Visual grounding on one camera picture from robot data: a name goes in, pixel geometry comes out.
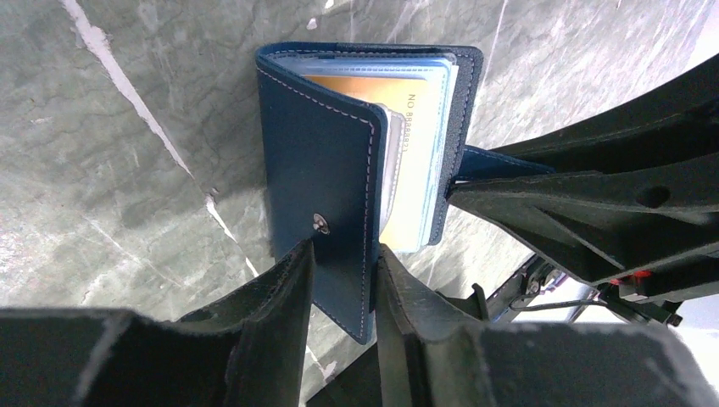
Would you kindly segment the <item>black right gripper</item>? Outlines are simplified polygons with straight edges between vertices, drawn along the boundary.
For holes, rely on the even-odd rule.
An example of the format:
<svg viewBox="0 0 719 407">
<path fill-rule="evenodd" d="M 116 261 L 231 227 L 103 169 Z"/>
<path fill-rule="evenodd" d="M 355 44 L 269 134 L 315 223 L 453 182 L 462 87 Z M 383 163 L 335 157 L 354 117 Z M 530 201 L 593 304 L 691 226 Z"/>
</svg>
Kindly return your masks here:
<svg viewBox="0 0 719 407">
<path fill-rule="evenodd" d="M 610 175 L 466 182 L 452 188 L 449 201 L 546 259 L 531 256 L 505 282 L 507 321 L 538 312 L 572 323 L 600 307 L 621 322 L 679 326 L 682 303 L 649 299 L 642 284 L 651 273 L 641 270 L 668 272 L 718 251 L 713 153 Z"/>
</svg>

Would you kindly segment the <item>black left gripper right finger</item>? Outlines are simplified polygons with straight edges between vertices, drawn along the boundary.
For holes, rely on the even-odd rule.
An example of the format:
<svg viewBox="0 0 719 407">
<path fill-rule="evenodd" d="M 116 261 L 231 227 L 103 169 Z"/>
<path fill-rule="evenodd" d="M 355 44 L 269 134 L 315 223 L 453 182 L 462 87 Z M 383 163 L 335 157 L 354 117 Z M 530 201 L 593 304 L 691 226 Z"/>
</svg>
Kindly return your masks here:
<svg viewBox="0 0 719 407">
<path fill-rule="evenodd" d="M 693 355 L 666 328 L 492 323 L 454 307 L 389 248 L 376 265 L 386 406 L 715 406 Z"/>
</svg>

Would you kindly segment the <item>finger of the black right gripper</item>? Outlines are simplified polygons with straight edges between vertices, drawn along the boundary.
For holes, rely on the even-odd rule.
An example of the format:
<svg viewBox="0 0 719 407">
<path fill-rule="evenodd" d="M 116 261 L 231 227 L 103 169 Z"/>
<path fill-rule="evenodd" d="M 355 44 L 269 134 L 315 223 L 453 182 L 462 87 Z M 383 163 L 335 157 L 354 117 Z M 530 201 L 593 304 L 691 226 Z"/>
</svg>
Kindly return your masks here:
<svg viewBox="0 0 719 407">
<path fill-rule="evenodd" d="M 604 113 L 498 153 L 559 173 L 615 174 L 718 155 L 718 57 Z"/>
</svg>

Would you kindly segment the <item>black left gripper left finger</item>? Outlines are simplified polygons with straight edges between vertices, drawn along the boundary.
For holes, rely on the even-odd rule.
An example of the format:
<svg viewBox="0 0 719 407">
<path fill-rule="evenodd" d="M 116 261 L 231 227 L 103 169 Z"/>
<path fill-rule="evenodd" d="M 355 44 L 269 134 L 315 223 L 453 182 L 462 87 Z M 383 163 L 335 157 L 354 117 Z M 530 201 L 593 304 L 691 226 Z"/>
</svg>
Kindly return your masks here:
<svg viewBox="0 0 719 407">
<path fill-rule="evenodd" d="M 225 297 L 156 321 L 131 309 L 4 308 L 4 406 L 295 406 L 315 254 L 302 241 Z"/>
</svg>

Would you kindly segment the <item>blue leather card holder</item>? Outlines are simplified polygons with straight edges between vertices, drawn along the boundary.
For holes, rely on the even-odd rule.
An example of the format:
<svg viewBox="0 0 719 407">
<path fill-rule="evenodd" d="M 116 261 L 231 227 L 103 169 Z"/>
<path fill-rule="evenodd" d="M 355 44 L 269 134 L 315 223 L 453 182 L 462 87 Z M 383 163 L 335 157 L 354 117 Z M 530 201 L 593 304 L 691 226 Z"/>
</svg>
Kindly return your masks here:
<svg viewBox="0 0 719 407">
<path fill-rule="evenodd" d="M 466 144 L 482 76 L 475 47 L 278 42 L 259 48 L 255 61 L 273 253 L 313 241 L 314 303 L 357 343 L 374 332 L 389 111 L 306 75 L 446 75 L 420 248 L 441 240 L 453 183 L 552 172 Z"/>
</svg>

